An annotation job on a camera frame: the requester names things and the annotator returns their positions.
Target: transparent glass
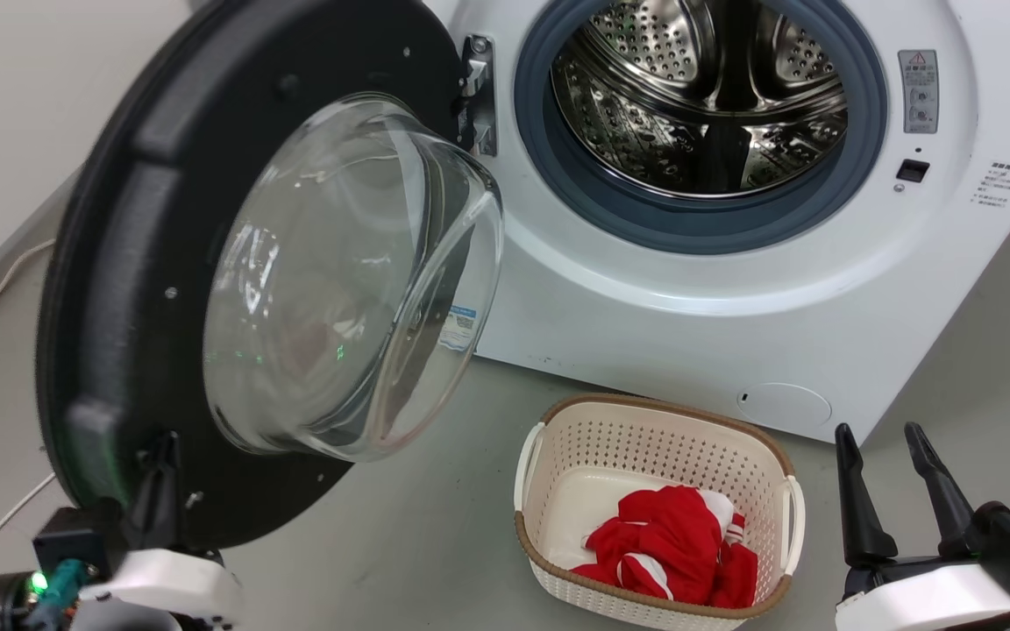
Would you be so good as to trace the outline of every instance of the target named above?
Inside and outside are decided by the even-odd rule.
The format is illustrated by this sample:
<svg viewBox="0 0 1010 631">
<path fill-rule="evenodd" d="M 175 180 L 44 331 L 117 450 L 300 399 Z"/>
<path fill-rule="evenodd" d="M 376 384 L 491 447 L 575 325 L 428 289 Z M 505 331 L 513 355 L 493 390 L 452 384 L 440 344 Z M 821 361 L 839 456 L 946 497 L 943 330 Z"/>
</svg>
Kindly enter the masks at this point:
<svg viewBox="0 0 1010 631">
<path fill-rule="evenodd" d="M 469 362 L 501 267 L 489 173 L 400 104 L 357 96 L 276 152 L 205 316 L 217 426 L 256 452 L 392 454 Z"/>
</svg>

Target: red and white garment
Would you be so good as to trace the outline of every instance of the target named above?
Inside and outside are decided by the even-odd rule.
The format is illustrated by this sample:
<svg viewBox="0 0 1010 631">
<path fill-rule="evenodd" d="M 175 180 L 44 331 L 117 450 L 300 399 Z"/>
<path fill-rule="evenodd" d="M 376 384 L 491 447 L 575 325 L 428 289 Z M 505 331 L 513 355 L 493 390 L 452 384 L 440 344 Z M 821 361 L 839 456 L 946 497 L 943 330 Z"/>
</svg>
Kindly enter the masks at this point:
<svg viewBox="0 0 1010 631">
<path fill-rule="evenodd" d="M 721 608 L 754 602 L 758 556 L 725 495 L 690 487 L 637 491 L 587 536 L 596 562 L 573 571 L 659 599 Z"/>
</svg>

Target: green light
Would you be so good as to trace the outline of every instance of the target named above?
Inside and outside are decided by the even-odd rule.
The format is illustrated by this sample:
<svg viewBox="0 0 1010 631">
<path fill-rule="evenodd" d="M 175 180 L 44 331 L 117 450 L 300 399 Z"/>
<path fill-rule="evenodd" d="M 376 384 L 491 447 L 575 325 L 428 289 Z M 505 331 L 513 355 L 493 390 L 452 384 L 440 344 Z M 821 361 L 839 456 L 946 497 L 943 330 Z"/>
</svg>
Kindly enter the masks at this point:
<svg viewBox="0 0 1010 631">
<path fill-rule="evenodd" d="M 49 583 L 44 580 L 44 574 L 41 574 L 40 571 L 35 571 L 33 574 L 29 574 L 29 588 L 35 595 L 40 595 L 45 590 L 48 590 Z"/>
</svg>

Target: basket bottom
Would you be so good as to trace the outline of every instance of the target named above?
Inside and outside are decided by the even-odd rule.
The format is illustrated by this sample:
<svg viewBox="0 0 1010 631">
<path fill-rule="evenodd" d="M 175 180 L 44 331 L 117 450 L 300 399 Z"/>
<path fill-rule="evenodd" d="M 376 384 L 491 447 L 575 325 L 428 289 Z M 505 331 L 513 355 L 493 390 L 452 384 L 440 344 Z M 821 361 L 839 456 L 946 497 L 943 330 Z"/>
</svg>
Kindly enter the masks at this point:
<svg viewBox="0 0 1010 631">
<path fill-rule="evenodd" d="M 603 467 L 576 467 L 564 472 L 548 495 L 536 550 L 564 569 L 595 562 L 595 552 L 582 546 L 595 528 L 618 515 L 618 501 L 634 491 L 656 491 L 679 484 L 651 475 Z"/>
</svg>

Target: front-loading washing machine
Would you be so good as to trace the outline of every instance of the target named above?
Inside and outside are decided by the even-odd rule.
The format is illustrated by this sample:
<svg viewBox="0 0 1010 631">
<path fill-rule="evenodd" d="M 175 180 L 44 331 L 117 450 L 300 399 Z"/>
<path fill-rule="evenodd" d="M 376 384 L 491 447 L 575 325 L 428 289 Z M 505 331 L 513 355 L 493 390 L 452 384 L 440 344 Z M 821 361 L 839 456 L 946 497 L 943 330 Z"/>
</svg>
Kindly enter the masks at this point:
<svg viewBox="0 0 1010 631">
<path fill-rule="evenodd" d="M 1009 230 L 1010 3 L 217 0 L 77 181 L 44 443 L 80 506 L 219 548 L 475 348 L 863 436 Z"/>
</svg>

